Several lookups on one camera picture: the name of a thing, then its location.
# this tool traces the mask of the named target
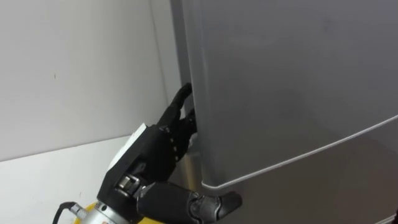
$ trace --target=freezer door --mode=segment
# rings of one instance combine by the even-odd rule
[[[183,10],[205,186],[369,131],[374,149],[397,155],[397,125],[372,131],[398,114],[398,1],[196,0]]]

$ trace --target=gray refrigerator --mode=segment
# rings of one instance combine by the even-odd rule
[[[198,123],[186,184],[243,196],[222,223],[388,223],[398,1],[186,0],[172,12]]]

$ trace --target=white floor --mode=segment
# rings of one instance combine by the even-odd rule
[[[60,203],[96,200],[103,176],[128,137],[0,162],[0,220],[7,224],[51,223]],[[62,213],[59,224],[73,223]]]

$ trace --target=metal connector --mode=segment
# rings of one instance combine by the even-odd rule
[[[76,217],[78,217],[80,220],[83,220],[84,218],[86,218],[88,212],[79,204],[75,204],[74,206],[72,206],[72,208],[70,208],[70,212],[72,212],[74,215],[76,215]]]

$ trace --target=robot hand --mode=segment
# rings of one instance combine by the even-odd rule
[[[53,224],[64,208],[86,224],[138,223],[143,217],[170,224],[205,224],[239,208],[242,198],[237,193],[210,197],[167,182],[197,131],[194,110],[180,118],[191,93],[191,84],[183,86],[157,124],[143,125],[130,137],[105,175],[95,209],[87,212],[76,203],[63,203]]]

